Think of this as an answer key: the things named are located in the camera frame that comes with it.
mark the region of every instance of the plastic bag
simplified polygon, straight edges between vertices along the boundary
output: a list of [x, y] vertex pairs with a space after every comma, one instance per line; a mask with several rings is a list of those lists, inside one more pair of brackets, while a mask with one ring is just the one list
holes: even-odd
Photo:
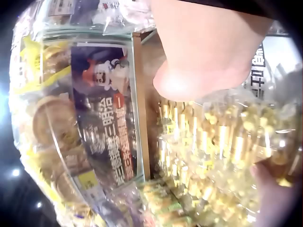
[[178, 117], [170, 117], [164, 104], [160, 176], [200, 225], [249, 225], [258, 212], [249, 167], [261, 162], [277, 181], [300, 169], [301, 104], [296, 98], [284, 106], [260, 100], [243, 88], [215, 92], [199, 102], [182, 104], [176, 112], [188, 125], [177, 140], [167, 127], [175, 130]]
[[142, 207], [136, 192], [135, 184], [130, 184], [101, 201], [97, 209], [107, 226], [141, 226], [140, 215], [134, 213]]
[[145, 213], [152, 217], [155, 223], [153, 226], [194, 225], [192, 218], [170, 192], [167, 182], [162, 179], [147, 181], [138, 185], [138, 189], [145, 205]]
[[55, 210], [68, 210], [66, 219], [58, 214], [62, 224], [91, 226], [90, 208], [96, 212], [105, 194], [143, 175], [136, 161], [130, 41], [100, 37], [36, 42], [25, 36], [24, 68], [10, 74], [15, 145]]
[[145, 32], [155, 28], [148, 3], [105, 0], [38, 1], [33, 34], [82, 30], [107, 35]]
[[302, 103], [302, 59], [290, 37], [273, 24], [252, 60], [251, 73], [242, 84], [245, 89], [267, 102], [282, 107]]

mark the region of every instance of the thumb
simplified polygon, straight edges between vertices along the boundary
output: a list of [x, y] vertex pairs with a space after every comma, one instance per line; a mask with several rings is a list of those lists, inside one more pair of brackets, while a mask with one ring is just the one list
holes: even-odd
[[265, 166], [261, 163], [257, 163], [256, 165], [252, 166], [250, 168], [250, 172], [255, 179], [257, 189], [260, 192], [270, 190], [273, 186], [278, 185]]

